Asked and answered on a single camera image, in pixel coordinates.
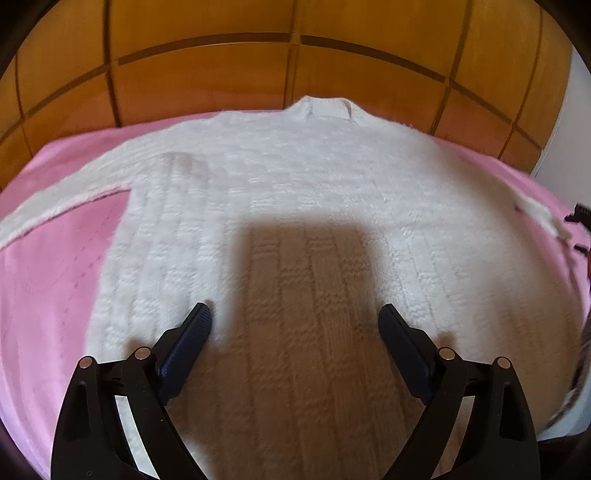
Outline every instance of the knit texture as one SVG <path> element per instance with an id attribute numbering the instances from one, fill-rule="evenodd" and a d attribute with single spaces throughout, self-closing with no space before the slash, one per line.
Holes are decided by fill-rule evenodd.
<path id="1" fill-rule="evenodd" d="M 0 247 L 122 189 L 86 353 L 124 358 L 210 304 L 212 337 L 168 412 L 212 480 L 381 478 L 421 413 L 379 338 L 384 303 L 465 359 L 511 358 L 537 428 L 564 399 L 578 305 L 516 204 L 557 236 L 559 222 L 426 135 L 343 99 L 188 121 L 34 195 Z M 464 409 L 441 468 L 465 424 Z"/>

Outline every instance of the white wall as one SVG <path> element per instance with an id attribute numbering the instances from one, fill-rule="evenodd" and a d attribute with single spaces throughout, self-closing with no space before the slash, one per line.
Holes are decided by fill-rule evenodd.
<path id="1" fill-rule="evenodd" d="M 575 49 L 561 116 L 537 167 L 536 181 L 564 203 L 591 205 L 591 74 Z"/>

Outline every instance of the wood panel groove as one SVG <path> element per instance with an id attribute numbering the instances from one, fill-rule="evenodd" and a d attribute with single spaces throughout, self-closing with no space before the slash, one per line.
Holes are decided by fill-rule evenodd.
<path id="1" fill-rule="evenodd" d="M 105 12 L 103 14 L 103 48 L 105 51 L 105 63 L 109 66 L 106 71 L 107 91 L 109 92 L 109 103 L 113 110 L 115 125 L 121 127 L 121 116 L 115 98 L 115 88 L 113 87 L 113 75 L 111 72 L 111 0 L 105 0 Z"/>
<path id="2" fill-rule="evenodd" d="M 229 43 L 289 43 L 291 41 L 290 33 L 264 32 L 264 33 L 223 33 L 219 35 L 206 35 L 204 37 L 186 38 L 173 42 L 157 45 L 155 47 L 138 50 L 118 59 L 119 65 L 125 65 L 136 60 L 142 60 L 147 57 L 168 53 L 174 50 L 191 47 L 206 47 L 212 45 L 222 45 Z"/>
<path id="3" fill-rule="evenodd" d="M 14 81 L 15 81 L 15 90 L 17 93 L 18 110 L 21 113 L 21 119 L 14 126 L 14 130 L 16 130 L 19 127 L 22 128 L 22 136 L 25 139 L 25 145 L 27 146 L 27 150 L 29 152 L 29 155 L 32 158 L 33 157 L 33 149 L 31 148 L 31 144 L 29 143 L 29 139 L 27 138 L 27 135 L 25 133 L 25 129 L 22 127 L 22 123 L 24 122 L 24 119 L 25 119 L 25 114 L 22 111 L 21 91 L 20 91 L 20 87 L 18 86 L 18 50 L 14 55 Z M 4 136 L 0 140 L 0 144 L 6 139 L 6 137 L 7 137 L 7 135 Z"/>
<path id="4" fill-rule="evenodd" d="M 305 0 L 294 0 L 291 10 L 290 33 L 300 33 L 301 3 Z"/>
<path id="5" fill-rule="evenodd" d="M 94 77 L 99 76 L 101 73 L 106 73 L 108 70 L 109 70 L 108 64 L 101 65 L 100 67 L 95 68 L 94 70 L 86 72 L 84 75 L 80 75 L 78 78 L 72 80 L 71 82 L 66 83 L 63 87 L 57 89 L 50 96 L 44 98 L 41 102 L 39 102 L 34 107 L 32 107 L 25 114 L 25 118 L 29 118 L 29 117 L 33 116 L 35 113 L 37 113 L 43 107 L 45 107 L 49 103 L 51 103 L 53 100 L 61 97 L 63 94 L 69 92 L 73 88 L 82 85 L 84 82 L 87 82 L 88 80 L 92 80 Z"/>
<path id="6" fill-rule="evenodd" d="M 456 54 L 453 58 L 452 68 L 449 71 L 449 77 L 446 79 L 446 88 L 445 92 L 443 92 L 443 96 L 441 97 L 441 104 L 439 105 L 439 109 L 437 110 L 437 114 L 433 119 L 433 124 L 429 129 L 430 135 L 435 135 L 435 131 L 439 126 L 439 122 L 441 121 L 441 116 L 443 115 L 443 111 L 445 110 L 445 106 L 447 105 L 447 99 L 449 98 L 450 93 L 450 82 L 454 81 L 456 78 L 457 69 L 460 66 L 460 60 L 462 59 L 462 53 L 464 52 L 464 47 L 466 46 L 466 37 L 468 36 L 468 28 L 470 27 L 470 20 L 472 19 L 472 11 L 474 10 L 474 0 L 468 0 L 466 2 L 466 12 L 464 13 L 464 20 L 462 22 L 462 30 L 460 32 L 460 38 L 457 41 L 457 49 Z"/>
<path id="7" fill-rule="evenodd" d="M 513 127 L 513 131 L 523 135 L 526 140 L 528 140 L 530 143 L 534 144 L 537 148 L 539 148 L 541 150 L 544 149 L 544 147 L 542 147 L 538 142 L 536 142 L 533 138 L 531 138 L 531 135 L 528 132 L 526 132 L 525 130 L 523 130 L 519 125 L 515 124 Z"/>
<path id="8" fill-rule="evenodd" d="M 459 83 L 450 82 L 450 87 L 455 91 L 461 93 L 462 95 L 467 96 L 469 99 L 474 100 L 478 105 L 486 108 L 490 113 L 496 115 L 500 120 L 503 120 L 505 123 L 511 125 L 511 119 L 506 116 L 503 112 L 501 112 L 497 107 L 488 103 L 484 98 L 479 97 L 477 94 L 473 93 L 471 90 L 463 87 Z"/>
<path id="9" fill-rule="evenodd" d="M 21 102 L 21 91 L 18 86 L 18 51 L 14 56 L 14 81 L 15 81 L 15 90 L 17 91 L 17 104 L 18 104 L 18 111 L 21 113 L 21 120 L 25 116 L 24 112 L 22 111 L 22 102 Z"/>
<path id="10" fill-rule="evenodd" d="M 375 48 L 366 47 L 364 45 L 349 43 L 342 40 L 334 40 L 332 38 L 314 37 L 312 35 L 302 35 L 301 43 L 302 45 L 308 45 L 310 47 L 331 48 L 332 50 L 341 50 L 363 55 L 365 57 L 372 57 L 373 59 L 387 61 L 388 63 L 394 63 L 400 67 L 425 75 L 425 77 L 429 77 L 437 82 L 445 82 L 445 77 L 440 73 L 434 72 L 418 63 L 414 63 L 413 61 L 404 59 L 392 53 L 376 50 Z"/>
<path id="11" fill-rule="evenodd" d="M 299 45 L 290 45 L 287 53 L 287 69 L 285 71 L 285 89 L 283 93 L 283 108 L 289 107 L 294 102 L 294 87 L 296 85 L 297 61 L 300 52 Z"/>
<path id="12" fill-rule="evenodd" d="M 11 133 L 13 133 L 18 127 L 22 125 L 23 119 L 21 118 L 17 123 L 15 123 L 12 127 L 6 130 L 2 136 L 0 137 L 0 144 L 6 140 L 7 137 L 10 137 Z"/>
<path id="13" fill-rule="evenodd" d="M 525 102 L 527 101 L 527 97 L 530 94 L 531 85 L 534 83 L 535 70 L 538 66 L 538 61 L 540 59 L 540 47 L 542 45 L 542 29 L 543 28 L 544 28 L 544 15 L 542 14 L 542 7 L 540 7 L 540 27 L 538 30 L 538 45 L 535 48 L 534 67 L 531 69 L 530 79 L 527 82 L 527 87 L 525 88 L 523 100 L 521 101 L 521 105 L 519 106 L 519 110 L 517 111 L 517 115 L 515 116 L 515 120 L 513 120 L 513 122 L 511 123 L 511 132 L 507 136 L 507 139 L 505 140 L 505 144 L 503 145 L 503 148 L 501 148 L 501 152 L 499 153 L 499 156 L 498 156 L 499 159 L 503 156 L 503 153 L 505 152 L 507 145 L 509 145 L 509 140 L 511 139 L 511 136 L 513 135 L 513 132 L 515 131 L 515 126 L 517 125 L 517 122 L 519 122 L 519 119 L 521 118 L 523 108 L 525 107 Z"/>

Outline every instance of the pink bedsheet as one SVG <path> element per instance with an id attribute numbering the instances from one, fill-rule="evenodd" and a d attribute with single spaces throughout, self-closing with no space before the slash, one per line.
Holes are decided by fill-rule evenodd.
<path id="1" fill-rule="evenodd" d="M 77 135 L 46 145 L 0 194 L 0 219 L 33 193 L 138 135 L 190 118 L 168 119 Z M 465 161 L 547 205 L 556 215 L 569 208 L 527 175 L 495 158 L 442 140 Z M 70 375 L 83 344 L 102 261 L 125 210 L 127 192 L 87 203 L 33 230 L 0 251 L 0 418 L 33 467 L 49 478 L 53 433 Z M 582 307 L 589 308 L 583 257 L 572 244 L 589 244 L 578 226 L 562 245 L 524 216 L 540 252 L 560 272 Z"/>

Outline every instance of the bed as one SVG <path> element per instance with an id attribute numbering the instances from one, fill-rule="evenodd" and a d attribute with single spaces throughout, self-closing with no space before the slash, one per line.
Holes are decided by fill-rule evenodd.
<path id="1" fill-rule="evenodd" d="M 213 2 L 172 8 L 166 2 L 61 0 L 0 80 L 8 106 L 1 114 L 0 218 L 126 140 L 216 116 L 208 112 L 279 110 L 305 95 L 346 97 L 373 115 L 434 135 L 456 161 L 487 171 L 554 218 L 563 217 L 569 207 L 527 173 L 560 109 L 570 43 L 533 2 L 436 3 L 383 11 L 390 7 L 350 2 L 339 22 L 329 23 L 321 20 L 329 2 L 258 1 L 226 9 Z M 195 20 L 205 12 L 215 21 Z M 411 14 L 416 30 L 396 30 L 382 20 Z M 527 28 L 513 33 L 516 24 Z M 420 35 L 424 29 L 430 36 Z M 501 42 L 499 31 L 506 33 Z M 486 63 L 482 51 L 489 54 Z M 54 69 L 56 55 L 71 61 Z M 86 352 L 101 267 L 128 195 L 67 211 L 1 252 L 2 278 L 17 281 L 0 296 L 0 417 L 45 478 L 60 397 Z M 540 261 L 568 291 L 579 321 L 574 331 L 580 331 L 589 286 L 585 261 L 570 247 L 589 238 L 569 226 L 565 244 L 526 213 L 516 215 Z"/>

